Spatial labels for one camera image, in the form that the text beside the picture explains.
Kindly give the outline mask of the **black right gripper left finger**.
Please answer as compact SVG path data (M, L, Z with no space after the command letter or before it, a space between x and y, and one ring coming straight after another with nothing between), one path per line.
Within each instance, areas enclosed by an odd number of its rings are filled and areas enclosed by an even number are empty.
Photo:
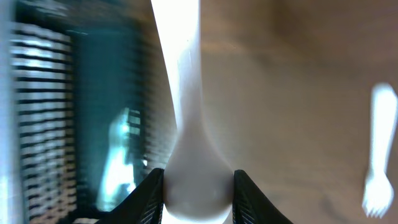
M153 169L116 208L96 224L161 224L164 170Z

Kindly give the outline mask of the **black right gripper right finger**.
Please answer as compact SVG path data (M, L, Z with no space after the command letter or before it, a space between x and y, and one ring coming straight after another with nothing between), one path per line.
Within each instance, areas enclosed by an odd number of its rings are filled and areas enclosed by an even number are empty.
M234 224L292 224L244 170L234 172Z

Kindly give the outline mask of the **white plastic spoon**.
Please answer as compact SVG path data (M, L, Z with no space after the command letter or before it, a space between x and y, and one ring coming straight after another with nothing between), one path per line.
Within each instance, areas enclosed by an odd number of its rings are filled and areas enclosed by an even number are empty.
M201 81L200 0L152 0L169 79L177 138L164 170L164 203L178 223L223 223L233 171L206 130Z

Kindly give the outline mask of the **white plastic fork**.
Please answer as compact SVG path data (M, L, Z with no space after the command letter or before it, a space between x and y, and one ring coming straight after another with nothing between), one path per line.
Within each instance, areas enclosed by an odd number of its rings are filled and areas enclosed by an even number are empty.
M364 180L362 208L367 217L382 218L394 199L387 177L389 156L397 126L397 94L388 83L377 83L371 92L370 150Z

